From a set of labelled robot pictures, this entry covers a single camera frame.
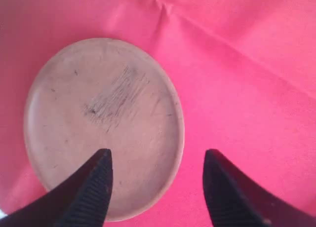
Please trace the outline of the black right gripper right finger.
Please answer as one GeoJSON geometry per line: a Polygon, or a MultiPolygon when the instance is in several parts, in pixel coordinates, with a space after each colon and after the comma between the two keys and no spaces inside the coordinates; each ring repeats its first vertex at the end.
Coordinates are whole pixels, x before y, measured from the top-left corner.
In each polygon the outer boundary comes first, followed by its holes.
{"type": "Polygon", "coordinates": [[[274,196],[216,149],[205,152],[203,193],[215,227],[314,227],[315,217],[274,196]]]}

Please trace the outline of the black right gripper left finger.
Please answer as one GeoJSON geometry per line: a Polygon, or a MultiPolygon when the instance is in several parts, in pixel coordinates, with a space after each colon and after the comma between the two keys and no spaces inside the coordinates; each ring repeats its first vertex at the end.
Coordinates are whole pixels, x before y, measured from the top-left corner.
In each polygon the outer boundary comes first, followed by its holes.
{"type": "Polygon", "coordinates": [[[113,188],[112,153],[99,149],[74,174],[31,204],[2,218],[2,227],[101,227],[113,188]]]}

